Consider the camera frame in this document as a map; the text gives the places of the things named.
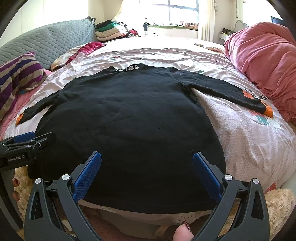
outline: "sleeve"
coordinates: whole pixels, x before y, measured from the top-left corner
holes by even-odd
[[[273,111],[270,106],[260,99],[255,98],[250,93],[247,93],[241,88],[224,80],[215,79],[186,70],[177,70],[175,68],[171,68],[171,74],[173,78],[182,83],[183,89],[191,90],[191,88],[195,88],[203,93],[210,94],[244,106],[248,109],[260,112],[270,118],[273,117]]]
[[[30,108],[25,109],[25,111],[20,115],[17,119],[16,124],[24,123],[25,121],[33,118],[37,115],[40,111],[42,111],[45,107],[49,105],[53,105],[59,96],[59,91],[52,93],[50,96],[40,100],[35,105],[31,106]]]

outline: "pillow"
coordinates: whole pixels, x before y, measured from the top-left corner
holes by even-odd
[[[105,44],[102,44],[101,42],[90,42],[85,45],[80,45],[72,48],[53,62],[53,64],[51,65],[51,71],[62,68],[66,64],[70,63],[80,52],[85,55],[90,55],[92,52],[103,46],[105,46]]]
[[[17,102],[20,90],[32,90],[47,77],[34,53],[23,54],[0,66],[0,121]]]
[[[94,18],[53,23],[28,31],[0,47],[0,64],[34,51],[44,69],[69,49],[97,41]]]

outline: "pink comforter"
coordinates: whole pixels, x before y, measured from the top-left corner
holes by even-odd
[[[289,29],[257,23],[231,35],[225,55],[271,99],[286,121],[296,123],[296,41]]]

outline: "gray headboard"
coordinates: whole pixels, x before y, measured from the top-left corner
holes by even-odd
[[[94,18],[49,24],[26,32],[0,47],[0,65],[23,53],[35,52],[43,68],[69,49],[88,42],[98,41]]]

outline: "metal screw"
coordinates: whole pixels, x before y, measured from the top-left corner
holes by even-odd
[[[232,176],[227,174],[227,175],[225,175],[225,179],[228,180],[228,181],[231,181],[232,180]]]
[[[65,174],[62,176],[62,179],[65,181],[65,180],[68,180],[70,178],[70,175],[69,174]]]
[[[255,183],[255,184],[259,184],[259,180],[258,180],[257,178],[254,178],[254,179],[253,179],[253,183]]]
[[[37,179],[35,180],[35,183],[36,183],[36,184],[39,184],[40,182],[42,182],[42,179],[41,179],[41,178],[37,178]]]

